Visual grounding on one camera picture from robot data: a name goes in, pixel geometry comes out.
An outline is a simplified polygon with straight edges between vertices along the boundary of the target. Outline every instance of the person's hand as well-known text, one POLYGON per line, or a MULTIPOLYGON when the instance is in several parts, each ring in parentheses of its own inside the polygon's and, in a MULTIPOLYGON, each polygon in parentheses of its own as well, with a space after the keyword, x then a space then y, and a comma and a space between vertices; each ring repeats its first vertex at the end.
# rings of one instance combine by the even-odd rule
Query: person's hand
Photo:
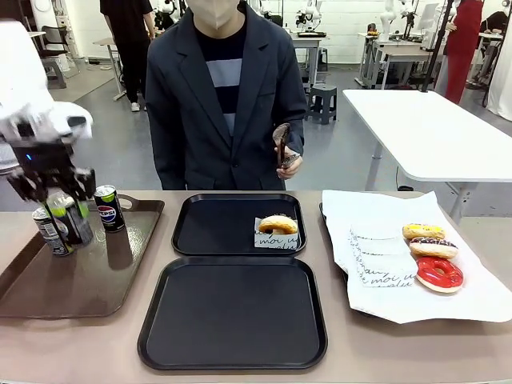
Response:
POLYGON ((453 24, 452 22, 448 22, 446 24, 446 30, 448 30, 450 32, 455 32, 457 30, 457 26, 455 24, 453 24))
MULTIPOLYGON (((290 148, 288 148, 288 146, 285 148, 285 154, 286 154, 287 158, 289 156, 293 156, 295 154, 298 155, 297 152, 295 152, 294 150, 291 150, 290 148)), ((282 180, 290 180, 298 172, 301 165, 302 165, 302 156, 299 156, 299 158, 294 161, 294 163, 291 165, 290 168, 277 169, 279 178, 281 178, 282 180)))

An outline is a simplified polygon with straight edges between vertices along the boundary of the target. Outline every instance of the white face mask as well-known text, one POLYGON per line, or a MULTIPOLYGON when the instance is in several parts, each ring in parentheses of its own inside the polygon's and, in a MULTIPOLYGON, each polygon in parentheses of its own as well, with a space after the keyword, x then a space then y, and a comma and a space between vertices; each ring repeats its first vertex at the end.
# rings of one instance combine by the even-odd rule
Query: white face mask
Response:
POLYGON ((226 24, 237 11, 239 0, 188 0, 194 16, 218 30, 226 24))

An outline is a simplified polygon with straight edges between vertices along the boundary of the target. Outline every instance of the tongs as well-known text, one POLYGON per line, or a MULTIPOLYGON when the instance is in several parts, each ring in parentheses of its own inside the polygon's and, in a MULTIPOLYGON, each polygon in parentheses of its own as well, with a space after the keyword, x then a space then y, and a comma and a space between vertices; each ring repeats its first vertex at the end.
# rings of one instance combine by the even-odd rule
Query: tongs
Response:
POLYGON ((278 167, 284 170, 290 168, 293 163, 300 158, 299 154, 286 156, 286 144, 290 136, 290 124, 285 122, 278 126, 272 134, 275 146, 278 148, 278 167))

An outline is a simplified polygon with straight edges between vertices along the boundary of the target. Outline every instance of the person's neck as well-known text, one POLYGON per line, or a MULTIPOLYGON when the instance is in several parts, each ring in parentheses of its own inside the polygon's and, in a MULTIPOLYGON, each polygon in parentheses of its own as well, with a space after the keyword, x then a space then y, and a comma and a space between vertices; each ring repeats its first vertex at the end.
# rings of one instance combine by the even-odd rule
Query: person's neck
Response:
POLYGON ((219 27, 218 30, 206 24, 200 18, 196 18, 194 16, 194 25, 201 32, 205 34, 209 38, 228 38, 236 34, 243 27, 244 22, 246 22, 246 16, 237 10, 233 17, 230 18, 226 24, 219 27))

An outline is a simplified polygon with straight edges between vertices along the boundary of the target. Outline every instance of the gray stripe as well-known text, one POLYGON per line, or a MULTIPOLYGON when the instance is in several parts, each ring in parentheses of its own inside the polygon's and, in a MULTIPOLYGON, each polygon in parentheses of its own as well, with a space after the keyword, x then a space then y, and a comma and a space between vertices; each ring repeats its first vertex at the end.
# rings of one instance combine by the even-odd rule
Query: gray stripe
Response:
POLYGON ((240 85, 240 72, 242 70, 242 59, 217 60, 207 62, 211 79, 215 88, 220 86, 238 86, 240 85))
POLYGON ((230 129, 230 135, 233 136, 234 132, 234 119, 236 118, 237 114, 224 114, 224 118, 227 122, 227 127, 230 129))

